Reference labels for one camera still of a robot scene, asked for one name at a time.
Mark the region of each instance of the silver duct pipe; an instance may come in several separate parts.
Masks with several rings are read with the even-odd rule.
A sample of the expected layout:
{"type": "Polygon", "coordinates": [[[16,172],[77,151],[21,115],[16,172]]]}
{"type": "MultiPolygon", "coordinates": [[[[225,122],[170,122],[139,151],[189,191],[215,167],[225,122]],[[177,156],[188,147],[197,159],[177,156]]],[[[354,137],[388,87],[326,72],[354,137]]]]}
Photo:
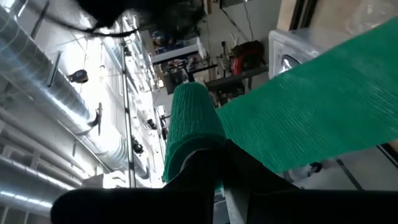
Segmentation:
{"type": "Polygon", "coordinates": [[[33,139],[35,142],[39,143],[43,147],[36,147],[35,150],[43,154],[44,156],[48,156],[49,160],[56,160],[53,158],[62,157],[66,161],[70,162],[74,166],[83,170],[83,167],[77,163],[72,155],[67,155],[63,153],[53,142],[48,142],[45,138],[37,134],[34,129],[30,129],[28,125],[20,122],[14,115],[10,114],[6,109],[0,107],[0,119],[3,120],[8,126],[11,128],[6,128],[4,131],[8,133],[9,138],[12,138],[14,142],[22,142],[18,137],[18,131],[27,137],[33,139]]]}
{"type": "Polygon", "coordinates": [[[54,201],[74,188],[22,164],[0,157],[0,202],[49,216],[54,201]]]}
{"type": "Polygon", "coordinates": [[[95,110],[88,107],[59,70],[49,78],[51,61],[3,8],[0,9],[0,68],[0,75],[77,136],[108,167],[127,169],[126,147],[117,130],[105,120],[101,129],[109,128],[107,134],[98,136],[98,131],[90,126],[96,117],[95,110]]]}
{"type": "Polygon", "coordinates": [[[83,171],[74,169],[70,163],[64,161],[61,157],[58,157],[53,152],[51,151],[44,152],[41,150],[35,150],[36,148],[31,144],[31,142],[25,142],[23,139],[19,138],[19,135],[16,134],[15,130],[10,130],[10,129],[11,129],[10,127],[7,127],[7,129],[3,130],[3,132],[7,133],[6,134],[7,138],[0,137],[1,144],[5,146],[12,146],[17,149],[23,149],[24,151],[27,151],[29,154],[38,152],[40,154],[40,158],[43,158],[47,162],[51,162],[51,164],[55,164],[57,167],[64,170],[65,172],[68,172],[70,175],[76,177],[78,180],[87,179],[89,177],[89,175],[83,173],[83,171]]]}
{"type": "MultiPolygon", "coordinates": [[[[6,157],[8,159],[11,159],[16,162],[19,162],[19,161],[25,162],[26,159],[32,160],[34,157],[34,154],[32,154],[31,152],[26,151],[23,148],[20,148],[19,146],[13,144],[12,142],[10,142],[8,140],[0,138],[0,143],[4,145],[3,152],[4,152],[4,150],[12,151],[11,155],[6,157]]],[[[39,160],[38,160],[37,170],[39,172],[43,172],[44,174],[47,174],[63,183],[71,185],[72,187],[78,187],[78,188],[81,187],[81,181],[72,177],[70,174],[66,173],[65,171],[62,171],[59,168],[56,168],[54,165],[49,164],[48,162],[46,162],[45,160],[43,160],[41,158],[39,158],[39,160]]]]}

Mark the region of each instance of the metal ductwork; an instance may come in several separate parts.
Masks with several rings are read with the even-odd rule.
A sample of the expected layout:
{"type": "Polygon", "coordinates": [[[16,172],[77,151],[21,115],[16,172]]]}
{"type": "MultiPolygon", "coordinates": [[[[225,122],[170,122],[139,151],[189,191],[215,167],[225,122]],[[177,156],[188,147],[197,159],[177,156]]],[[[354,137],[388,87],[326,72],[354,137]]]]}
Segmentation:
{"type": "Polygon", "coordinates": [[[74,188],[15,161],[0,157],[0,202],[49,216],[54,201],[74,188]]]}
{"type": "MultiPolygon", "coordinates": [[[[123,137],[106,118],[102,120],[103,133],[98,136],[98,130],[92,127],[95,109],[89,108],[59,70],[52,72],[51,61],[3,8],[0,8],[0,69],[1,76],[76,136],[109,168],[127,169],[123,137]]],[[[146,174],[145,168],[135,168],[137,174],[146,174]]]]}

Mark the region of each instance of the workshop wall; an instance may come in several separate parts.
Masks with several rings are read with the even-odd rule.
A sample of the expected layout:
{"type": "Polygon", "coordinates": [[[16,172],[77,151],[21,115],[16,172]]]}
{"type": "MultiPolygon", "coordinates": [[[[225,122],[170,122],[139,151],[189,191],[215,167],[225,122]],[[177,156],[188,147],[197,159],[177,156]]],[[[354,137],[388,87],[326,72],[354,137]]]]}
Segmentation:
{"type": "MultiPolygon", "coordinates": [[[[248,17],[251,21],[254,39],[260,40],[265,48],[265,59],[268,59],[268,33],[276,29],[281,0],[261,1],[253,0],[245,3],[248,17]]],[[[251,40],[251,33],[246,19],[244,3],[230,6],[224,9],[242,30],[245,36],[251,40]]],[[[208,15],[207,22],[198,25],[201,30],[200,39],[212,58],[222,53],[221,42],[226,41],[228,47],[233,47],[231,34],[238,39],[238,44],[244,43],[245,38],[236,30],[228,18],[219,9],[218,4],[212,4],[212,13],[208,15]]]]}

